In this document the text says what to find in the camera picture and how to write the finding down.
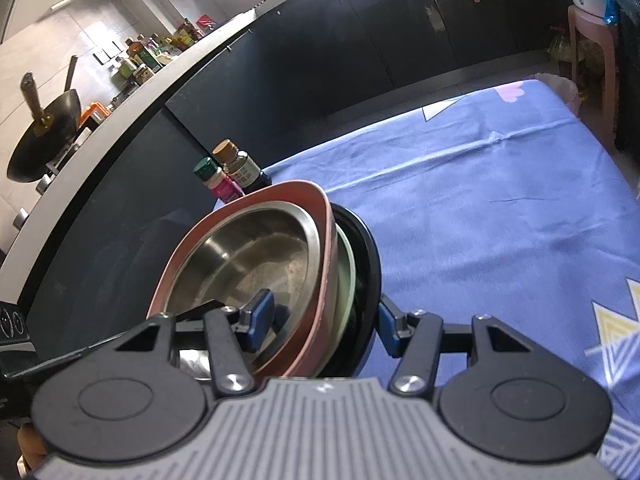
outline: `brown bottle cap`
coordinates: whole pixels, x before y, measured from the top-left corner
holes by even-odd
[[[238,155],[238,147],[229,139],[225,139],[213,149],[212,153],[213,158],[220,164],[226,164],[236,158]]]

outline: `green bottle cap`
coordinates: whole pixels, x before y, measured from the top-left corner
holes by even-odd
[[[216,174],[218,167],[215,165],[210,156],[206,156],[203,158],[196,167],[193,168],[193,173],[195,173],[203,182],[209,180],[212,176]]]

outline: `silver screw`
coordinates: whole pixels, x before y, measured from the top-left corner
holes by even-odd
[[[233,392],[241,392],[249,386],[249,378],[240,374],[226,375],[221,386]]]
[[[403,375],[398,377],[394,382],[396,390],[406,394],[415,393],[423,389],[426,385],[427,384],[424,382],[424,379],[417,375]]]

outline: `frying pan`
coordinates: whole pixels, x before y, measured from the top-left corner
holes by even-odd
[[[40,107],[38,89],[33,73],[27,72],[20,82],[20,90],[31,110],[33,123],[24,133],[9,160],[6,176],[14,182],[34,182],[49,169],[47,163],[78,135],[80,127],[80,99],[71,90],[71,81],[78,56],[72,56],[66,73],[65,92],[44,110]]]

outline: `wooden handle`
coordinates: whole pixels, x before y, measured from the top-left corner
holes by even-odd
[[[37,123],[42,121],[44,116],[44,110],[40,106],[40,98],[38,97],[38,89],[36,88],[36,82],[33,80],[33,73],[27,72],[22,81],[20,81],[20,90],[24,96],[24,100],[31,110],[31,117]]]
[[[71,56],[69,61],[69,68],[66,71],[65,92],[71,90],[71,82],[74,79],[74,72],[76,71],[76,64],[78,63],[78,56]]]

